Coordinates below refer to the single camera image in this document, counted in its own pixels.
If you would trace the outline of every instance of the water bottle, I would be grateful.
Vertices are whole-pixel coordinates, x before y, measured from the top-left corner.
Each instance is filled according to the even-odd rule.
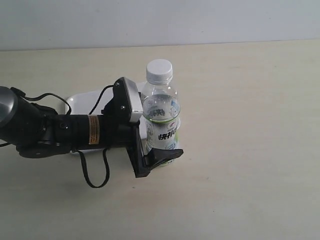
[[[152,148],[166,150],[177,148],[180,105],[172,78],[172,64],[168,60],[156,59],[147,64],[147,83],[141,91],[147,152]]]

